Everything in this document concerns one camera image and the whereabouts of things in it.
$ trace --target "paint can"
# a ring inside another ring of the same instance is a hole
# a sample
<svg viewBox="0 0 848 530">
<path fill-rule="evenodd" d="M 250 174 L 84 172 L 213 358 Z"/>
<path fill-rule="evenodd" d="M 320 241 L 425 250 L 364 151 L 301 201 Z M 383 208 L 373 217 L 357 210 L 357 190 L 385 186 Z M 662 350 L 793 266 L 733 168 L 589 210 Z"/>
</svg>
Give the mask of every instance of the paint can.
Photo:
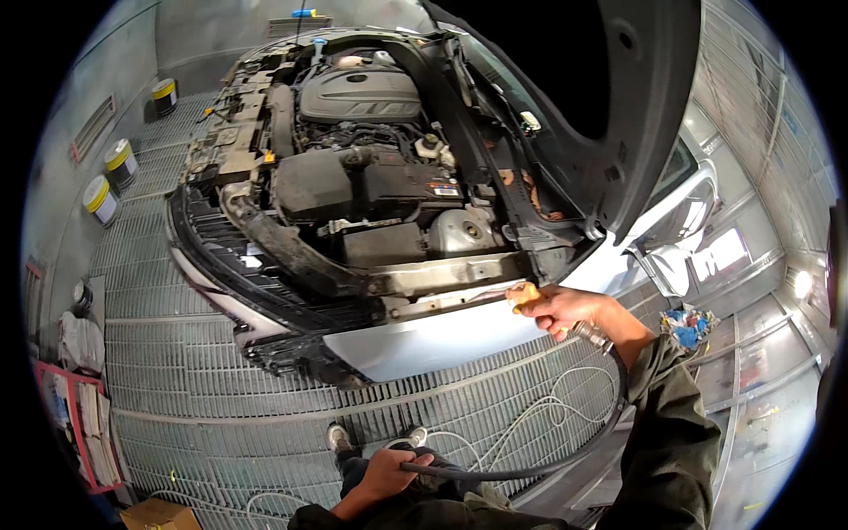
<svg viewBox="0 0 848 530">
<path fill-rule="evenodd" d="M 92 288 L 88 286 L 82 280 L 79 280 L 76 285 L 74 285 L 74 306 L 71 309 L 71 313 L 76 318 L 86 318 L 88 314 L 92 310 L 92 303 L 94 301 L 94 292 Z"/>
<path fill-rule="evenodd" d="M 176 109 L 176 83 L 173 79 L 163 79 L 153 87 L 153 106 L 156 115 L 161 118 Z"/>
<path fill-rule="evenodd" d="M 89 213 L 95 215 L 103 227 L 110 226 L 118 211 L 118 199 L 109 189 L 109 181 L 103 175 L 98 175 L 88 184 L 82 194 L 82 203 Z"/>
<path fill-rule="evenodd" d="M 112 144 L 103 160 L 106 162 L 106 169 L 109 170 L 112 182 L 118 188 L 118 193 L 126 190 L 138 172 L 138 162 L 136 162 L 136 155 L 132 153 L 130 141 L 121 138 Z"/>
</svg>

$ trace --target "ceiling light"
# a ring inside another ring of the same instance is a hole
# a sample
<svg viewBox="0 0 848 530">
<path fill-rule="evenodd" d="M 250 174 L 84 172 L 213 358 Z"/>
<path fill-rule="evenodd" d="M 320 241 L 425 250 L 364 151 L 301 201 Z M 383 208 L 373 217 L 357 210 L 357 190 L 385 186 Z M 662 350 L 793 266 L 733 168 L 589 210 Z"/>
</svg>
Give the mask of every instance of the ceiling light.
<svg viewBox="0 0 848 530">
<path fill-rule="evenodd" d="M 798 276 L 795 277 L 795 296 L 804 298 L 810 292 L 810 287 L 812 287 L 810 274 L 807 271 L 799 272 Z"/>
</svg>

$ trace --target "side mirror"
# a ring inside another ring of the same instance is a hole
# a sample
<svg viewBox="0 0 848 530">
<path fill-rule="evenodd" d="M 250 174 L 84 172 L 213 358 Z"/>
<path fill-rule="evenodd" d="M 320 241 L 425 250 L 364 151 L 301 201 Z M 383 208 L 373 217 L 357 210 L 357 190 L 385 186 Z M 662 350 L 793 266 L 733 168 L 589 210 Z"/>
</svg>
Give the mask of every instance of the side mirror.
<svg viewBox="0 0 848 530">
<path fill-rule="evenodd" d="M 686 268 L 689 255 L 685 251 L 675 245 L 663 245 L 647 254 L 637 248 L 630 248 L 630 251 L 662 296 L 683 297 L 689 292 L 689 270 Z"/>
</svg>

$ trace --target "shoe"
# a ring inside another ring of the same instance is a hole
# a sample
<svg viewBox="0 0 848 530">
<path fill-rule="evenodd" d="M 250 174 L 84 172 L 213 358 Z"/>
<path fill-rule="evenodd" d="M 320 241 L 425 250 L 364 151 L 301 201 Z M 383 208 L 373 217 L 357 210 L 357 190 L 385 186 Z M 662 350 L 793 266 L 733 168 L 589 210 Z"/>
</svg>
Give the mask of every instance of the shoe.
<svg viewBox="0 0 848 530">
<path fill-rule="evenodd" d="M 414 425 L 404 432 L 403 438 L 396 438 L 388 444 L 383 445 L 383 447 L 388 449 L 395 444 L 401 444 L 403 442 L 406 442 L 412 447 L 421 447 L 427 442 L 427 428 L 421 427 L 420 425 Z"/>
<path fill-rule="evenodd" d="M 337 424 L 335 421 L 330 424 L 326 430 L 326 438 L 330 443 L 330 448 L 338 455 L 341 451 L 350 451 L 354 447 L 350 444 L 350 435 L 347 429 Z"/>
</svg>

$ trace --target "engine cover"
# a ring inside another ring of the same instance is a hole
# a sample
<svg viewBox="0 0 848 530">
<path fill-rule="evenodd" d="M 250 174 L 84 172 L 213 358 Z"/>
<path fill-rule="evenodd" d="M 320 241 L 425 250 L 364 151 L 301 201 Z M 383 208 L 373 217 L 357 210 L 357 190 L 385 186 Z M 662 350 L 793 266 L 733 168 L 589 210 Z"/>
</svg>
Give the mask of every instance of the engine cover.
<svg viewBox="0 0 848 530">
<path fill-rule="evenodd" d="M 415 83 L 391 66 L 330 69 L 307 82 L 300 95 L 301 117 L 321 123 L 404 123 L 420 113 Z"/>
</svg>

